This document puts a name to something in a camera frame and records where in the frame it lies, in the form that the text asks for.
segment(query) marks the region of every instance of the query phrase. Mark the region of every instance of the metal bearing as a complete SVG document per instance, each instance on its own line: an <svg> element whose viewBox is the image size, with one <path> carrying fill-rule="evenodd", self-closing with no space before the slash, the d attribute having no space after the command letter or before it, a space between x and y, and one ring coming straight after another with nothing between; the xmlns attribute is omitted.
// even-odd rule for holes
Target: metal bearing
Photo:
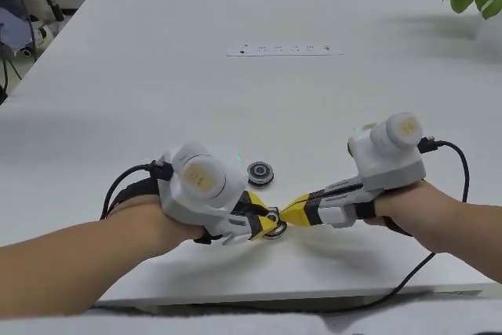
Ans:
<svg viewBox="0 0 502 335"><path fill-rule="evenodd" d="M264 188L274 179L274 170L263 161L253 162L248 166L248 182L255 188Z"/></svg>
<svg viewBox="0 0 502 335"><path fill-rule="evenodd" d="M277 227L263 236L264 239L273 240L279 239L284 234L288 228L288 224L279 219L279 209L277 207L271 207L268 209L267 218L274 222L277 222Z"/></svg>

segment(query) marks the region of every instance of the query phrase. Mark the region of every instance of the cable connector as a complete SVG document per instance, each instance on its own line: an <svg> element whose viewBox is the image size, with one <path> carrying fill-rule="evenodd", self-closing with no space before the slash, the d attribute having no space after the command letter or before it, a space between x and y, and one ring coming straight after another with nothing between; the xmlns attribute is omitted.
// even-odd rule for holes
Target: cable connector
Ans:
<svg viewBox="0 0 502 335"><path fill-rule="evenodd" d="M159 160L150 162L148 172L150 173L150 177L156 180L171 180L174 174L171 164Z"/></svg>
<svg viewBox="0 0 502 335"><path fill-rule="evenodd" d="M418 151L421 154L424 154L432 151L437 151L440 146L438 145L438 142L434 137L423 137L417 147Z"/></svg>

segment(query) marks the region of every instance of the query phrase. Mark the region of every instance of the human arm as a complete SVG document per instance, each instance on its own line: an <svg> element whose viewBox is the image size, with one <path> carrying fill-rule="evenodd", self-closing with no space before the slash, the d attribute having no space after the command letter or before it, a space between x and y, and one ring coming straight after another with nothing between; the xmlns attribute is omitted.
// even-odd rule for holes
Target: human arm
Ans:
<svg viewBox="0 0 502 335"><path fill-rule="evenodd" d="M502 282L502 208L467 204L420 182L376 200L377 216L388 216L436 253L451 253ZM381 224L377 219L369 224Z"/></svg>
<svg viewBox="0 0 502 335"><path fill-rule="evenodd" d="M142 261L202 229L168 218L158 197L122 203L104 221L0 248L0 318L84 312Z"/></svg>

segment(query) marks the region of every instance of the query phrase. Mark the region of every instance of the plant pot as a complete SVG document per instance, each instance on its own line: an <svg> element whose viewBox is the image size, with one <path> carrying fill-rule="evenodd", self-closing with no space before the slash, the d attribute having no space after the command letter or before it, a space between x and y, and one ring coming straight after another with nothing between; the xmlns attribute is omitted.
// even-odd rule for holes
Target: plant pot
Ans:
<svg viewBox="0 0 502 335"><path fill-rule="evenodd" d="M481 21L476 48L483 54L502 56L502 13Z"/></svg>

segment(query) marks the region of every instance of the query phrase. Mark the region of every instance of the finger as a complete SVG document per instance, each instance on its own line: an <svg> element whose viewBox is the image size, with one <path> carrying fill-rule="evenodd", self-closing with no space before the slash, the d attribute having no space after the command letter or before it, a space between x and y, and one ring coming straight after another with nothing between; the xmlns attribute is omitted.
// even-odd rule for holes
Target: finger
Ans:
<svg viewBox="0 0 502 335"><path fill-rule="evenodd" d="M382 217L374 217L373 219L364 219L364 222L368 225L378 225L385 227L384 219Z"/></svg>

